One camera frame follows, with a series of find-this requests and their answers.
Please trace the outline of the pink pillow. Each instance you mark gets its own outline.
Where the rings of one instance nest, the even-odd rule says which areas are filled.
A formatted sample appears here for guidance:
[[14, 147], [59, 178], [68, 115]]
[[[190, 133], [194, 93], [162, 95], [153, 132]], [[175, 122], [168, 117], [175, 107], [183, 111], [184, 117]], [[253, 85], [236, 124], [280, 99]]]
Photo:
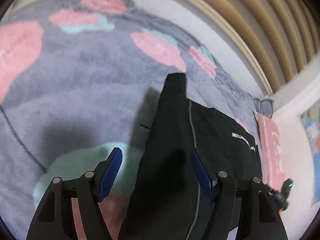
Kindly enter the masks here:
[[272, 119], [257, 111], [254, 111], [254, 115], [258, 124], [261, 144], [263, 182], [275, 190], [280, 190], [287, 177], [282, 165], [278, 126]]

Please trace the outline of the grey floral bed blanket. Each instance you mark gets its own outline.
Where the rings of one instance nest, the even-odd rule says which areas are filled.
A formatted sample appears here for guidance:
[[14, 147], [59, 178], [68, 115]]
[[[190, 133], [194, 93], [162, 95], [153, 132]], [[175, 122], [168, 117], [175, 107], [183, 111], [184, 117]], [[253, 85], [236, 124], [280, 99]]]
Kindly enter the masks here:
[[1, 218], [25, 239], [55, 176], [73, 179], [112, 148], [123, 164], [103, 202], [121, 222], [159, 94], [170, 73], [187, 96], [258, 139], [254, 111], [270, 116], [200, 42], [131, 0], [44, 0], [1, 24]]

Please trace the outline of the wooden slatted headboard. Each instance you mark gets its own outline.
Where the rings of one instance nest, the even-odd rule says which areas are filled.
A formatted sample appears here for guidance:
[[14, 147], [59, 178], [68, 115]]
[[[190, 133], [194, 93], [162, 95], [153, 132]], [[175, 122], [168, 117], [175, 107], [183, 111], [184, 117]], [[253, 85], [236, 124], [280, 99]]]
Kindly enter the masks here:
[[181, 0], [199, 10], [248, 62], [259, 95], [294, 80], [319, 53], [319, 13], [308, 0]]

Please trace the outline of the colourful wall map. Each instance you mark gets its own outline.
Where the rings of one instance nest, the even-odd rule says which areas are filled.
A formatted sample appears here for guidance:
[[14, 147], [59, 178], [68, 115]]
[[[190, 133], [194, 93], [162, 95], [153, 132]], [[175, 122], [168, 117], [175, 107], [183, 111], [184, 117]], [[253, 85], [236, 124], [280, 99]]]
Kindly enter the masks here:
[[311, 149], [314, 169], [313, 204], [319, 202], [319, 101], [300, 114]]

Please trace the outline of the black garment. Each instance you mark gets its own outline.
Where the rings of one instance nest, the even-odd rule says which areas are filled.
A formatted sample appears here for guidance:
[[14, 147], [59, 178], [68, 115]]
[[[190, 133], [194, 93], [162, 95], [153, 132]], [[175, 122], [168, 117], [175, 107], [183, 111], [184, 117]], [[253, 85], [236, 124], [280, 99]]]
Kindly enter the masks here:
[[184, 74], [169, 74], [146, 141], [119, 239], [201, 239], [213, 205], [191, 165], [196, 150], [210, 172], [262, 175], [255, 139], [234, 119], [186, 96]]

